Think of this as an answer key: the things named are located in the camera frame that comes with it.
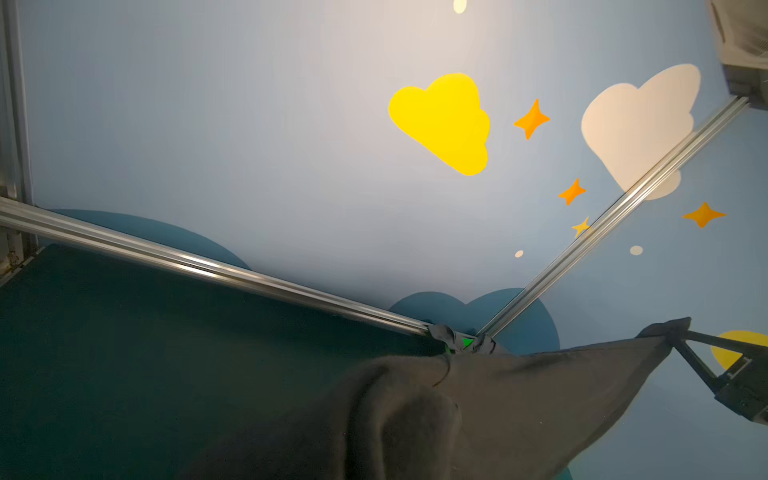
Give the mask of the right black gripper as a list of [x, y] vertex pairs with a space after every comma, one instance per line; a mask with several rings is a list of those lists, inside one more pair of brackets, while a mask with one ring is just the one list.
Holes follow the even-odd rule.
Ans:
[[[718, 402], [751, 422], [767, 425], [766, 346], [688, 330], [672, 333], [671, 344]], [[709, 347], [735, 353], [737, 359], [718, 370], [712, 360], [701, 356]]]

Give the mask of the black t shirt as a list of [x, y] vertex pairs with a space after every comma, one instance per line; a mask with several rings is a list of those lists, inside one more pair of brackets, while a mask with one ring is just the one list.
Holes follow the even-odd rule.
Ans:
[[214, 445], [185, 479], [552, 479], [623, 416], [688, 319], [526, 356], [389, 356]]

